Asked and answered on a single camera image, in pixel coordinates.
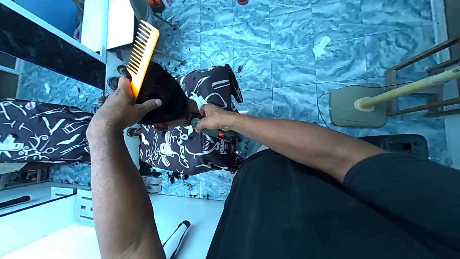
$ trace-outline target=black shirt sleeve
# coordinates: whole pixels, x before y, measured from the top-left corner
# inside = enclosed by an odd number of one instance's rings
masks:
[[[460,171],[403,153],[364,159],[344,186],[360,201],[460,251]]]

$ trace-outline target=barber's hand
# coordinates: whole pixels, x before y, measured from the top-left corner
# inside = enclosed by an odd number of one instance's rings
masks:
[[[120,77],[117,90],[111,94],[91,120],[91,128],[123,130],[139,122],[148,112],[161,106],[160,99],[136,104],[131,82]]]
[[[197,132],[201,132],[203,129],[229,131],[234,120],[239,115],[239,113],[226,111],[214,104],[201,106],[200,114],[206,117],[196,125],[195,130]]]

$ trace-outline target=barber's arm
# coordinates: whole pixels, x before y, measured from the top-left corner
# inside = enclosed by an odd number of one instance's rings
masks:
[[[206,118],[202,129],[234,130],[304,165],[320,169],[339,182],[359,161],[385,150],[365,141],[315,124],[282,119],[263,119],[228,112],[207,104],[200,111]]]
[[[152,204],[123,138],[124,128],[159,105],[159,100],[135,104],[129,80],[121,77],[118,89],[86,131],[94,224],[102,258],[165,258]]]

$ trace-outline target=orange comb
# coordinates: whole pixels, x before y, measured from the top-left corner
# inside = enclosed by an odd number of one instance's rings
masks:
[[[141,20],[138,36],[136,36],[137,40],[134,40],[127,68],[132,77],[131,90],[136,98],[139,95],[145,72],[159,36],[160,32],[155,27]]]

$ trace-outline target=hair clipper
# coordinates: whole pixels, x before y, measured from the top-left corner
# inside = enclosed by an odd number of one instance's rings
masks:
[[[185,118],[185,124],[187,126],[192,126],[193,129],[196,128],[196,125],[203,119],[204,117],[198,112],[192,112]],[[223,131],[221,129],[203,129],[202,133],[219,138],[223,141],[230,142],[236,139],[236,132],[229,130]]]

